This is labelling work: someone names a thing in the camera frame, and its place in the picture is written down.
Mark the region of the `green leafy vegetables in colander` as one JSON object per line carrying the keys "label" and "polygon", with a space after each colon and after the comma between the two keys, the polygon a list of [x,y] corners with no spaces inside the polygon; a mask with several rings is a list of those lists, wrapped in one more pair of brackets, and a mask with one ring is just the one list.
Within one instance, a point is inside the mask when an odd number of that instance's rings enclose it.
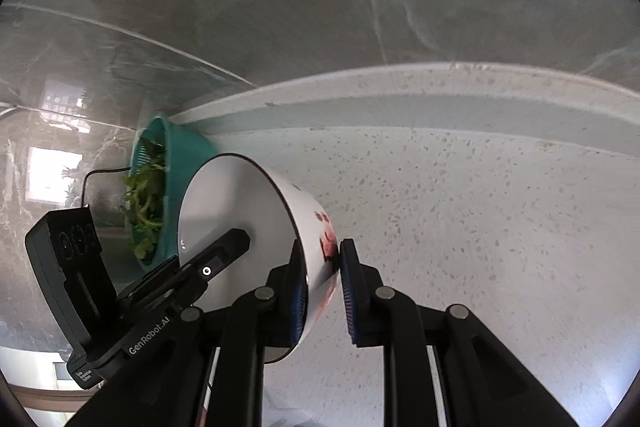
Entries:
{"label": "green leafy vegetables in colander", "polygon": [[164,219],[166,185],[165,147],[153,140],[139,140],[142,163],[124,179],[126,220],[134,232],[134,257],[149,265],[153,260]]}

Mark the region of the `teal plastic colander basket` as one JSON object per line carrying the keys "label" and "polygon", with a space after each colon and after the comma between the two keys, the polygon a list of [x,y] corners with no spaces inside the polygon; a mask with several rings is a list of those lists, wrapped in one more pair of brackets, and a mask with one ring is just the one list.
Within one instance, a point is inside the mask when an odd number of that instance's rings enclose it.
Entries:
{"label": "teal plastic colander basket", "polygon": [[149,271],[178,255],[178,218],[183,196],[194,174],[216,155],[216,150],[204,135],[158,115],[152,118],[137,137],[129,173],[142,163],[142,154],[139,152],[141,138],[153,140],[165,147],[166,185],[160,243],[149,265],[135,257],[143,270]]}

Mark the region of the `white bowl with pink flowers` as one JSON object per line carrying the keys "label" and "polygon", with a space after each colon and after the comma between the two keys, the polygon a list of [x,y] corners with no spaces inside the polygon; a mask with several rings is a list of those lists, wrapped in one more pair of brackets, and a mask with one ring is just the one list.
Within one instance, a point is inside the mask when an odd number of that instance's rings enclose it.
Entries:
{"label": "white bowl with pink flowers", "polygon": [[331,219],[314,196],[276,172],[239,154],[207,161],[190,181],[178,220],[179,261],[184,265],[230,229],[250,236],[250,249],[216,275],[195,304],[205,312],[228,307],[267,284],[300,242],[308,289],[302,335],[326,311],[337,288],[337,239]]}

